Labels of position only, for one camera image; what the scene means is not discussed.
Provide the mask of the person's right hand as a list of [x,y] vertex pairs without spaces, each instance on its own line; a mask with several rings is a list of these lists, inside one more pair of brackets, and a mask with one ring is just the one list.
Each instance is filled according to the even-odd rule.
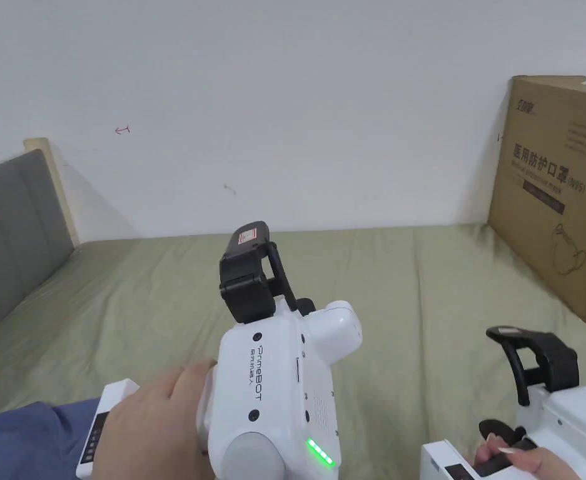
[[490,458],[504,454],[514,468],[533,475],[536,479],[579,479],[577,473],[561,458],[545,448],[523,451],[507,445],[504,439],[489,434],[479,445],[472,462],[473,467],[485,463]]

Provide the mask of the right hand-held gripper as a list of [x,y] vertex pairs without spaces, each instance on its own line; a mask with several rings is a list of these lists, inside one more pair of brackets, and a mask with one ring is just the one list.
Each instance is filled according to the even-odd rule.
[[517,391],[516,426],[480,421],[483,437],[496,434],[511,448],[543,447],[586,479],[586,386],[580,383],[577,352],[552,332],[490,327],[513,372]]

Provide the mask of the person's left hand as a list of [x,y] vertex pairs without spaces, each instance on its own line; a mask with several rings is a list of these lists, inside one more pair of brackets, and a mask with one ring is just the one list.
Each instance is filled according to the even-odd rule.
[[214,479],[199,446],[196,412],[215,359],[180,366],[110,411],[92,479]]

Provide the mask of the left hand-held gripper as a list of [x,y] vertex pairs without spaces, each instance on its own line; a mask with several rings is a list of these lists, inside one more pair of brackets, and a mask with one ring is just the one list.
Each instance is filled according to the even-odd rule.
[[294,295],[263,221],[240,226],[220,259],[223,335],[196,412],[203,479],[337,479],[331,367],[362,344],[346,301]]

